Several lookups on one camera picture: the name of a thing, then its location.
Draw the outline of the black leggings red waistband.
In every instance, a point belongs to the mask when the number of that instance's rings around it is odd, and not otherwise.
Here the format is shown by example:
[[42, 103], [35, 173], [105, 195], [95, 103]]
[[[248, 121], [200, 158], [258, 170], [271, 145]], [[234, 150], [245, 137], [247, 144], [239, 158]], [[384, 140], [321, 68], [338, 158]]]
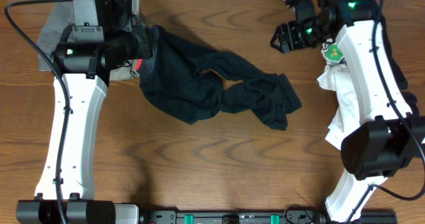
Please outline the black leggings red waistband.
[[188, 124], [219, 112], [251, 110], [271, 129], [286, 130], [302, 104], [285, 74], [268, 74], [235, 53], [217, 51], [150, 29], [153, 57], [138, 68], [145, 98]]

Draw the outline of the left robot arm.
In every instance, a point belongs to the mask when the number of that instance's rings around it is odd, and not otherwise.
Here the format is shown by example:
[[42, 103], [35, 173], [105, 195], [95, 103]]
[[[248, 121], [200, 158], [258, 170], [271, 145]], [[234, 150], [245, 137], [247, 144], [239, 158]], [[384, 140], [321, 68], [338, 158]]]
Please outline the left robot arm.
[[70, 0], [74, 19], [42, 54], [54, 74], [55, 108], [48, 154], [21, 223], [143, 223], [136, 204], [95, 198], [96, 130], [112, 70], [153, 51], [139, 0]]

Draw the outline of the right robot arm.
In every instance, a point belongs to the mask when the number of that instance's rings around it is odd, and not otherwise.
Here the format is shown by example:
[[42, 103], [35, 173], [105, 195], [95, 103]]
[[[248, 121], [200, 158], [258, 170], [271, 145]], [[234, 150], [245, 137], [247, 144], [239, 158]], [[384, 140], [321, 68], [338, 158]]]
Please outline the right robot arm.
[[344, 172], [321, 211], [297, 208], [288, 223], [396, 223], [394, 212], [365, 211], [384, 182], [423, 156], [424, 118], [397, 85], [385, 38], [383, 0], [285, 0], [294, 21], [270, 42], [282, 53], [335, 45], [346, 62], [359, 105], [359, 126], [341, 142]]

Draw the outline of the folded beige garment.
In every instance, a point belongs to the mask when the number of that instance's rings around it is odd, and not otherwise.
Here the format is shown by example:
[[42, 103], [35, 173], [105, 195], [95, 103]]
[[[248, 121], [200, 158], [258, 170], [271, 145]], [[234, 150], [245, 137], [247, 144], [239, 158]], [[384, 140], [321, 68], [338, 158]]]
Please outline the folded beige garment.
[[110, 72], [110, 81], [131, 80], [139, 77], [139, 73], [131, 66], [123, 66]]

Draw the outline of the folded gray pants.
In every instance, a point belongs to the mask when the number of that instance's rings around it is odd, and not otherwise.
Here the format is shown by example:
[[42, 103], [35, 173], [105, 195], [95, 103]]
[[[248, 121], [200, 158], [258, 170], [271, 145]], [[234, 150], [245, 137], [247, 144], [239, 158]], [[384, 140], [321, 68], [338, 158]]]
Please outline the folded gray pants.
[[48, 16], [36, 42], [37, 46], [54, 62], [53, 52], [62, 38], [68, 38], [75, 25], [74, 5], [72, 2], [56, 3]]

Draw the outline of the black t-shirt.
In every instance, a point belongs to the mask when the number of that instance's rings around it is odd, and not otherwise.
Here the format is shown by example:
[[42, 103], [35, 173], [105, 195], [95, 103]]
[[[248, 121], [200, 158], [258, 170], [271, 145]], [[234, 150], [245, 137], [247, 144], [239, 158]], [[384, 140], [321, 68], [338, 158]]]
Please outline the black t-shirt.
[[381, 25], [382, 25], [382, 40], [384, 43], [384, 49], [388, 58], [388, 61], [390, 63], [390, 67], [392, 70], [392, 73], [394, 75], [394, 79], [397, 83], [397, 86], [399, 90], [401, 91], [402, 97], [404, 98], [405, 102], [409, 105], [410, 109], [412, 110], [412, 114], [414, 116], [419, 116], [419, 109], [417, 107], [417, 98], [415, 95], [413, 95], [411, 92], [408, 91], [408, 81], [403, 75], [399, 65], [396, 63], [392, 56], [392, 47], [388, 38], [388, 34], [386, 31], [386, 21], [385, 17], [382, 15], [380, 19]]

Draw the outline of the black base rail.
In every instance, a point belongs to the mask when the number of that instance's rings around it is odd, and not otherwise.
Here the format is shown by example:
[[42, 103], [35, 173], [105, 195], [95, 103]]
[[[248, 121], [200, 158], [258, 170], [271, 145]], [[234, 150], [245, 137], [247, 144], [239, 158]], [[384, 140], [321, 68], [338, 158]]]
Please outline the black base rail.
[[139, 222], [148, 224], [323, 224], [331, 221], [321, 211], [295, 208], [280, 213], [146, 211]]

